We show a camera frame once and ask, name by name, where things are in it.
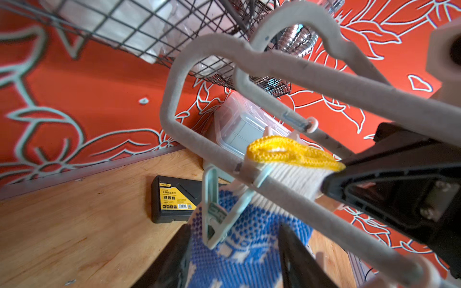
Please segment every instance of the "metal screw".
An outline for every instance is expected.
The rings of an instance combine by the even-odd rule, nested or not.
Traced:
[[[439,188],[442,192],[447,192],[451,189],[450,183],[444,182],[444,181],[436,181],[435,186]]]
[[[420,209],[420,214],[422,217],[432,220],[434,218],[434,208],[432,207],[424,207]]]

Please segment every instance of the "wooden floor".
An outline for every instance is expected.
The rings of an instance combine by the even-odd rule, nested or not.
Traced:
[[[130,287],[183,224],[151,222],[152,180],[201,180],[200,164],[181,150],[3,200],[0,287]],[[339,287],[355,287],[343,249],[318,232],[310,244]]]

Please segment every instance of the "metal wire grid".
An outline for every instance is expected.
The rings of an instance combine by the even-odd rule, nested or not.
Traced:
[[[178,7],[187,11],[174,23],[161,16],[162,9],[173,1]],[[234,11],[226,10],[222,4],[224,1],[228,1]],[[247,40],[257,23],[270,12],[270,9],[259,0],[166,0],[154,10],[148,4],[148,0],[40,0],[40,2],[37,0],[0,0],[0,8],[54,26],[61,31],[79,35],[82,45],[91,39],[169,68],[177,53],[192,39],[207,33],[227,33]],[[127,21],[126,18],[120,17],[120,10],[127,5],[139,13],[139,19]],[[219,14],[211,17],[209,13],[211,8],[218,8]],[[78,25],[76,22],[79,20],[66,19],[65,14],[70,9],[73,11],[86,9],[88,13],[94,15],[94,18],[98,18],[98,21],[91,27]],[[184,21],[191,18],[200,22],[199,27],[194,31],[189,31],[186,25],[182,25]],[[162,23],[164,25],[162,33],[157,36],[150,34],[144,28],[148,23]],[[125,33],[116,39],[117,37],[108,35],[108,28],[119,29]],[[168,41],[171,35],[178,35],[181,41],[172,45]],[[141,48],[140,45],[133,44],[134,41],[131,40],[135,36],[138,37],[137,39],[140,37],[148,39],[148,45]],[[159,46],[161,46],[161,53],[153,52],[153,47]],[[232,83],[234,66],[230,60],[211,56],[199,62],[196,67],[197,69],[189,72],[191,76],[234,89]],[[251,77],[251,79],[275,97],[291,92],[291,84],[280,79],[271,77]]]

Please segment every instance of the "wire mesh basket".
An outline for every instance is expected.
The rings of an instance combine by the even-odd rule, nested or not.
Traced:
[[[80,43],[92,39],[170,68],[179,52],[201,35],[227,33],[248,40],[271,11],[267,1],[279,6],[278,0],[262,1],[0,0],[0,8],[54,26],[61,37],[65,37],[63,31],[68,31],[79,35]],[[333,3],[325,3],[332,9]],[[292,33],[299,33],[298,27],[291,28]],[[272,40],[274,48],[283,42],[284,34],[279,37]],[[311,46],[316,40],[310,39]],[[210,56],[197,63],[189,74],[233,89],[233,69],[230,60]],[[281,79],[251,79],[275,97],[291,92],[291,84]]]

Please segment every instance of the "blue cloth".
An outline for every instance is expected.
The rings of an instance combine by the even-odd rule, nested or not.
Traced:
[[[232,191],[219,192],[219,205],[230,211],[238,197]],[[189,288],[209,288],[222,282],[221,288],[272,288],[281,275],[278,253],[278,229],[288,224],[304,245],[313,229],[300,220],[271,213],[250,204],[231,228],[226,240],[210,250],[201,237],[201,207],[192,218],[191,264],[195,272]]]

